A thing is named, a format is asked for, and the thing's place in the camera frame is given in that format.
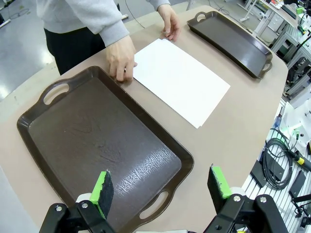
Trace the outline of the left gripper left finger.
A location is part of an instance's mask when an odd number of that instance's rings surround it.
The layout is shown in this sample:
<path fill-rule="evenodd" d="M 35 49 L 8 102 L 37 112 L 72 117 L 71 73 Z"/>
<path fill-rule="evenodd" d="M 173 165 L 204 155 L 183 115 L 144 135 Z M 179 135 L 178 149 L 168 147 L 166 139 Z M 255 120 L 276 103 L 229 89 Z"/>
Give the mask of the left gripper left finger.
<path fill-rule="evenodd" d="M 114 186 L 109 171 L 102 171 L 90 198 L 67 207 L 63 203 L 52 204 L 42 223 L 44 233 L 113 233 L 107 221 L 114 196 Z"/>

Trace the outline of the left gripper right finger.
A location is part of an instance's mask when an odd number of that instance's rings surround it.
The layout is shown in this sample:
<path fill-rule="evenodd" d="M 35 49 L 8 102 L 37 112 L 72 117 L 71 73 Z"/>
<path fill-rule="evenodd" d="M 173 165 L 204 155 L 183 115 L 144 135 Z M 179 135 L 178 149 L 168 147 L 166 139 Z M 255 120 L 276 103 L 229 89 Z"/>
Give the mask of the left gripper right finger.
<path fill-rule="evenodd" d="M 270 195 L 254 200 L 233 193 L 219 166 L 209 168 L 207 187 L 216 216 L 209 223 L 207 233 L 287 233 L 288 230 Z"/>

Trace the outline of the person's right hand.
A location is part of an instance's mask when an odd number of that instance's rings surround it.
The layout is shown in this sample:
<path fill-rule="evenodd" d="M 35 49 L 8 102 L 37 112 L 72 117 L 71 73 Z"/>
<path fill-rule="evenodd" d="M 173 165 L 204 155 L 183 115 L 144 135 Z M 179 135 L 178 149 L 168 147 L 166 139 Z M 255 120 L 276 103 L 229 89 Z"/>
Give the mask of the person's right hand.
<path fill-rule="evenodd" d="M 109 63 L 109 75 L 118 82 L 130 82 L 133 79 L 133 70 L 137 65 L 136 49 L 129 35 L 106 48 L 106 59 Z"/>

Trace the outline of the person's left hand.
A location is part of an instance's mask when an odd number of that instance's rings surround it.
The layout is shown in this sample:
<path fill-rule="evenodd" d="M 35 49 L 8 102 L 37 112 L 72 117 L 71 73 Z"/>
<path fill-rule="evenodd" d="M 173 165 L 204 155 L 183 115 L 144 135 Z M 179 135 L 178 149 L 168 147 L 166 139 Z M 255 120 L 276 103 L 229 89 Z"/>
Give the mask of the person's left hand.
<path fill-rule="evenodd" d="M 170 41 L 176 41 L 181 32 L 181 26 L 178 16 L 169 4 L 160 5 L 157 12 L 164 22 L 162 34 Z"/>

